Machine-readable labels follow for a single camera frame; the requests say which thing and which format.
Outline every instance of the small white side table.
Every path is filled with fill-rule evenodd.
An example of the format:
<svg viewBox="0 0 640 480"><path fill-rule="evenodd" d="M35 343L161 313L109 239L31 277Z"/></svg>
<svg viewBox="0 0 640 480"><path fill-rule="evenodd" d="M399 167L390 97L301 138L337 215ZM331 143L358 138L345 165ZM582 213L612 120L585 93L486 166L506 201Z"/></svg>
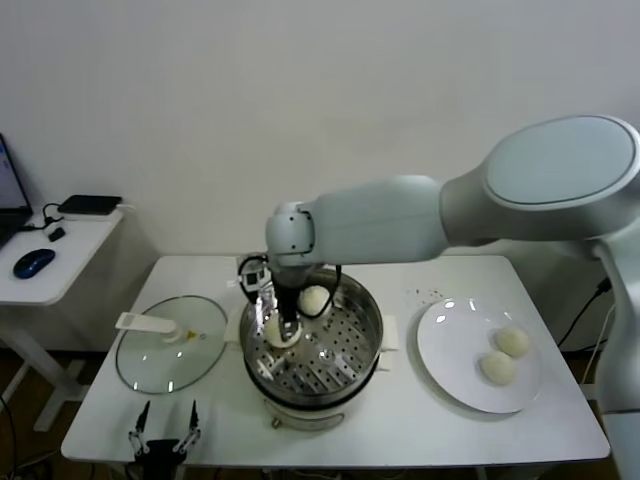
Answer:
<svg viewBox="0 0 640 480"><path fill-rule="evenodd" d="M0 306L46 306L59 301L78 278L100 246L122 219L113 212L100 221L65 221L67 234L50 242L42 232L22 232L0 249ZM35 215L34 224L42 223ZM56 258L36 276L21 280L13 275L13 266L25 253L39 248L56 251ZM3 392L5 401L13 395L29 367L33 367L55 386L55 390L34 425L37 432L48 431L62 405L67 401L82 401L88 387L76 382L84 362L74 360L63 369L15 318L0 316L0 339L15 351L25 363Z"/></svg>

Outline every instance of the wooden floor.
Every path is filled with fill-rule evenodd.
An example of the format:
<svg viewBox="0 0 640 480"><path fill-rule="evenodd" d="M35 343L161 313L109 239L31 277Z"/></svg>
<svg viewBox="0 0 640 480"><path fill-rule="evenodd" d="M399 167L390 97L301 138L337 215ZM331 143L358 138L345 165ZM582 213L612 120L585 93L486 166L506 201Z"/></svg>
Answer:
<svg viewBox="0 0 640 480"><path fill-rule="evenodd" d="M56 359L63 365L66 365L72 357L68 354L55 355ZM95 377L103 357L89 356L87 365L81 373L81 383L89 384ZM587 358L574 357L568 360L574 374L582 375L585 368ZM12 352L0 350L0 392L10 382L15 372L20 368L21 361ZM34 455L46 450L53 450L56 453L50 458L53 468L53 479L55 480L110 480L111 478L119 478L118 475L111 476L108 469L103 465L92 466L87 463L72 462L65 459L59 453L60 444L64 439L65 433L73 421L78 410L78 404L67 404L56 419L53 427L49 432L36 433L33 431L33 424L38 417L40 410L47 401L52 392L52 387L33 370L29 370L26 378L20 384L20 387L11 398L9 407L13 414L16 430L17 445L19 459L25 459L30 455ZM0 475L5 474L11 468L12 446L11 446L11 430L6 412L0 414ZM504 471L500 468L487 469L488 478L498 478ZM305 474L314 475L321 473L328 478L335 476L338 472L294 472L281 471L272 474L274 480L297 480L304 478L320 478L308 477ZM342 472L346 480L360 479L377 479L377 480L395 480L402 478L403 480L412 479L433 479L433 480L474 480L476 479L473 469L423 469L408 471L348 471ZM214 470L214 469L190 469L186 475L187 480L259 480L264 478L259 470ZM597 462L585 462L560 465L550 472L546 473L543 480L616 480L617 472L613 461L608 458Z"/></svg>

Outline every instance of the black device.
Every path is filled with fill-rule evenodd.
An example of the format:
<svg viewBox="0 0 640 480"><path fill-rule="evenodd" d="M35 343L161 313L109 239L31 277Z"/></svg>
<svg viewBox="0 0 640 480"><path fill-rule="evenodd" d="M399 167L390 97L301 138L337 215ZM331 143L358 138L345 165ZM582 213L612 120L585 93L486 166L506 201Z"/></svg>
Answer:
<svg viewBox="0 0 640 480"><path fill-rule="evenodd" d="M72 195L58 207L62 214L109 215L122 202L122 197Z"/></svg>
<svg viewBox="0 0 640 480"><path fill-rule="evenodd" d="M9 150L0 134L0 247L33 215Z"/></svg>
<svg viewBox="0 0 640 480"><path fill-rule="evenodd" d="M49 265L55 256L56 252L49 248L33 250L16 262L13 267L13 274L23 280L31 278Z"/></svg>

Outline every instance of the power cord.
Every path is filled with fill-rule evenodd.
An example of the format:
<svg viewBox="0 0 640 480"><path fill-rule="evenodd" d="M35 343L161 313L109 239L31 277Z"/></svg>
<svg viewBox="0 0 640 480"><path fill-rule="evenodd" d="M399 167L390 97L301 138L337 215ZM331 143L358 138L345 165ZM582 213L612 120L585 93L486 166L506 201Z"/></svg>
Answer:
<svg viewBox="0 0 640 480"><path fill-rule="evenodd" d="M13 468L7 474L7 479L13 480L16 472L18 471L18 439L16 435L16 426L13 423L13 415L11 414L11 410L9 410L9 405L7 405L7 402L4 401L2 395L0 395L0 402L2 402L4 411L7 412L7 416L9 417L9 425L11 426L11 439L13 441Z"/></svg>
<svg viewBox="0 0 640 480"><path fill-rule="evenodd" d="M589 350L593 350L593 349L594 349L594 348L596 348L596 347L601 347L601 346L603 346L605 343L607 343L607 339L606 339L606 338L605 338L604 340L602 340L602 341L600 342L600 344L599 344L599 345L598 345L598 344L596 344L596 343L594 343L593 345L589 345L588 347L583 347L583 348L581 348L581 349L579 349L579 350L572 350L572 351L567 352L567 353L582 353L582 352L588 352Z"/></svg>
<svg viewBox="0 0 640 480"><path fill-rule="evenodd" d="M582 375L582 380L580 380L581 384L587 381L587 376L589 375L589 371L591 370L591 365L593 365L593 361L598 354L598 347L600 346L600 342L602 341L602 337L604 337L604 331L607 329L607 324L609 323L609 319L611 318L611 314L616 309L616 305L611 305L611 308L607 312L607 315L604 317L604 322L602 322L602 329L600 330L600 335L598 335L598 341L596 342L595 348L593 349L593 353L591 354L591 358L589 359L589 363L587 363L587 368L584 371L584 375Z"/></svg>
<svg viewBox="0 0 640 480"><path fill-rule="evenodd" d="M240 262L240 265L238 265L238 277L240 277L240 281L238 283L240 283L240 288L242 289L242 293L244 293L244 296L247 297L247 300L249 300L249 303L255 303L255 301L252 300L251 294L247 291L246 287L244 286L244 283L242 283L242 272L244 271L244 267L247 266L247 263L253 260L260 260L263 263L267 263L268 261L265 255L249 255L244 260L242 260L242 262Z"/></svg>
<svg viewBox="0 0 640 480"><path fill-rule="evenodd" d="M296 475L301 476L301 477L319 478L321 480L338 480L342 476L340 473L337 473L335 477L331 477L329 475L322 475L320 473L301 472L300 470L292 470L292 472L295 473Z"/></svg>
<svg viewBox="0 0 640 480"><path fill-rule="evenodd" d="M116 208L118 210L128 210L131 213L135 213L138 211L135 205L131 205L130 203L119 203Z"/></svg>
<svg viewBox="0 0 640 480"><path fill-rule="evenodd" d="M307 317L307 318L309 318L311 320L315 320L316 318L320 318L324 314L324 312L327 310L329 305L331 305L331 303L333 302L333 297L335 296L336 292L338 291L338 287L340 286L340 280L341 279L342 279L342 265L336 265L336 283L333 284L333 288L329 292L329 298L327 298L327 301L324 304L324 306L315 315L307 315L306 313L300 311L300 309L298 309L298 313L300 313L301 315L304 315L305 317Z"/></svg>
<svg viewBox="0 0 640 480"><path fill-rule="evenodd" d="M21 478L26 480L27 478L35 478L35 480L51 480L53 478L53 469L48 460L56 453L58 453L58 450L46 450L31 455L20 462L16 473L9 472L6 475L1 475L0 479ZM38 467L42 467L43 472L39 472Z"/></svg>
<svg viewBox="0 0 640 480"><path fill-rule="evenodd" d="M59 240L60 238L64 237L66 232L64 231L64 229L60 226L58 226L57 228L55 227L51 227L51 225L53 225L54 223L58 223L61 222L62 220L64 220L64 217L59 216L58 218L54 218L50 215L47 215L47 208L49 207L59 207L60 204L59 203L47 203L44 207L42 207L42 217L43 217L43 221L44 224L41 226L36 226L34 224L29 224L29 225L25 225L23 227L20 227L18 229L18 231L20 232L33 232L35 230L44 230L45 235L47 236L47 238L51 241L51 242L55 242L56 240Z"/></svg>
<svg viewBox="0 0 640 480"><path fill-rule="evenodd" d="M569 330L567 330L567 333L565 333L562 339L558 342L558 348L560 348L562 344L565 342L565 340L569 337L569 335L571 335L571 332L573 332L573 329L577 325L578 320L580 320L584 312L587 311L587 309L589 308L589 306L591 306L593 301L603 293L608 292L609 290L611 290L611 280L609 280L609 278L605 278L598 284L598 288L596 289L595 293L591 296L591 298L587 301L587 303L584 304L584 306L582 307L582 310L580 310L580 312L578 312L578 315L576 315L576 317L573 319L573 322L571 322L571 326L569 327Z"/></svg>
<svg viewBox="0 0 640 480"><path fill-rule="evenodd" d="M402 470L400 473L397 473L395 475L392 475L390 477L385 477L384 475L377 475L378 478L381 478L383 480L398 480L402 477L404 477L407 474L408 470Z"/></svg>
<svg viewBox="0 0 640 480"><path fill-rule="evenodd" d="M132 463L127 463L127 464L124 466L124 474L125 474L125 476L127 477L127 480L134 480L134 478L133 478L133 474L131 473L131 467L132 467L133 465L135 465L135 463L133 463L133 462L132 462Z"/></svg>

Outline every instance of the laptop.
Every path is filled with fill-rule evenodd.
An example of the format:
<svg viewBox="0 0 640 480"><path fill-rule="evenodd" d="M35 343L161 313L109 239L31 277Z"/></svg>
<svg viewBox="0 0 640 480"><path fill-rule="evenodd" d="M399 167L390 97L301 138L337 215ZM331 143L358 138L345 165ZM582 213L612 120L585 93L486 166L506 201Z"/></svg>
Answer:
<svg viewBox="0 0 640 480"><path fill-rule="evenodd" d="M0 247L31 218L33 210L0 134Z"/></svg>

